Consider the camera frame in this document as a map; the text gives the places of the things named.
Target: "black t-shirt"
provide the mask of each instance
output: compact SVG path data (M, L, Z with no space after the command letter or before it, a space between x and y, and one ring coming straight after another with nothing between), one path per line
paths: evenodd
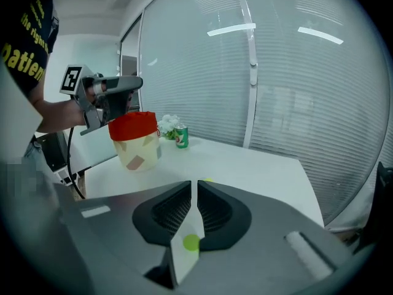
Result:
M3 9L7 16L2 27L2 57L15 82L28 96L44 77L48 54L58 34L58 18L53 0L9 1L13 2Z

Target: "green dot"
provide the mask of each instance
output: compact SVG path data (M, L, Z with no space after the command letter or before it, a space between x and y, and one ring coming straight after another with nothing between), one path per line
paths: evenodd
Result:
M187 235L183 239L183 246L189 251L196 251L199 249L199 237L195 234Z

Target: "black cable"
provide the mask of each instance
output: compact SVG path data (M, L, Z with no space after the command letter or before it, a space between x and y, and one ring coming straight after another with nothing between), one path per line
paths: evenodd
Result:
M71 165L69 163L69 158L70 158L70 154L69 154L69 150L71 148L71 138L72 138L72 133L74 132L74 127L71 128L70 132L69 132L69 137L68 137L68 145L67 145L67 168L68 168L68 175L71 179L72 185L74 186L76 192L79 194L79 197L81 197L82 199L84 199L84 195L79 191L78 186L76 185L74 178L72 178L72 173L71 173Z

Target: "horizontal blind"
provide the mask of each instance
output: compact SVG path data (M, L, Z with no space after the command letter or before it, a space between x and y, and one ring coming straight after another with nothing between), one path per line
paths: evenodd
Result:
M191 135L243 145L249 98L247 34L239 0L155 0L144 12L143 111L176 114Z
M327 224L364 185L385 136L381 48L355 0L247 1L259 61L250 146L301 161Z

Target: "ceiling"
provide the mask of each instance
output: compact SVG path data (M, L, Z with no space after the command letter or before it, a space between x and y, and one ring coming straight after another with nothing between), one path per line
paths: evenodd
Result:
M53 0L60 19L59 34L119 35L130 0Z

